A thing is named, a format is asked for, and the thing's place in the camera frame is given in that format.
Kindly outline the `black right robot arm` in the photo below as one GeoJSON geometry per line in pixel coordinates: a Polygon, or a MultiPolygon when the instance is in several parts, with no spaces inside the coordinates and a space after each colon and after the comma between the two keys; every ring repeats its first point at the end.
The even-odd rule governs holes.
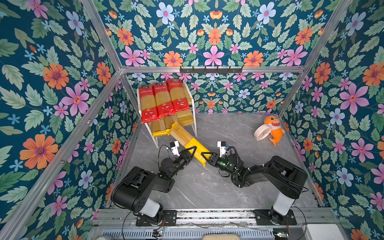
{"type": "Polygon", "coordinates": [[[260,211],[255,211],[255,215],[270,220],[275,225],[285,224],[292,205],[305,188],[308,174],[279,156],[273,156],[270,161],[262,165],[247,168],[235,147],[231,146],[228,150],[229,155],[202,152],[201,156],[211,166],[228,173],[232,183],[238,188],[261,182],[272,183],[279,191],[274,205],[266,215],[260,211]]]}

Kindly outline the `red spaghetti bag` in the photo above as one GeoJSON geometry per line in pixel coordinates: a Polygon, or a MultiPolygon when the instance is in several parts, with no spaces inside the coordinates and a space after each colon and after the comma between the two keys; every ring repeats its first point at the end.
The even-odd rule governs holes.
{"type": "Polygon", "coordinates": [[[150,123],[159,120],[157,103],[153,86],[139,87],[139,97],[142,111],[142,123],[150,123]]]}
{"type": "Polygon", "coordinates": [[[176,113],[172,104],[171,96],[169,93],[168,85],[166,82],[155,83],[153,85],[155,100],[157,104],[157,111],[159,118],[171,116],[176,113]]]}
{"type": "Polygon", "coordinates": [[[180,79],[168,79],[167,84],[175,112],[190,110],[183,85],[180,79]]]}

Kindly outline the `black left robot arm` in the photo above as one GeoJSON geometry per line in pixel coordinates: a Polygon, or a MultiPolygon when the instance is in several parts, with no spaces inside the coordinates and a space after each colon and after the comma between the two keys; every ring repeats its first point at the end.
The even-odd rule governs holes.
{"type": "Polygon", "coordinates": [[[111,201],[116,206],[135,214],[161,218],[163,206],[150,199],[151,192],[170,192],[175,183],[174,176],[190,163],[196,150],[197,147],[193,146],[182,150],[175,160],[163,159],[157,174],[139,167],[132,168],[112,191],[111,201]]]}

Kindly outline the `yellow pasta bag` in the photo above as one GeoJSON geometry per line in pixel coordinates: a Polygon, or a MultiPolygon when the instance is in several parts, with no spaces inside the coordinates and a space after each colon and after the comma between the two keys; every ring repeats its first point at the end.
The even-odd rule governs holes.
{"type": "Polygon", "coordinates": [[[164,118],[151,122],[151,132],[154,138],[167,135],[167,130],[164,118]]]}
{"type": "Polygon", "coordinates": [[[196,146],[197,150],[195,153],[195,158],[203,165],[202,161],[202,152],[209,152],[209,150],[204,147],[199,141],[197,141],[189,132],[187,132],[178,122],[175,122],[172,125],[172,128],[169,131],[169,134],[179,142],[181,146],[185,149],[192,146],[196,146]]]}
{"type": "Polygon", "coordinates": [[[167,116],[167,117],[164,117],[164,122],[165,122],[165,126],[166,126],[166,130],[168,129],[171,129],[172,128],[172,125],[178,121],[178,118],[176,115],[171,115],[171,116],[167,116]]]}

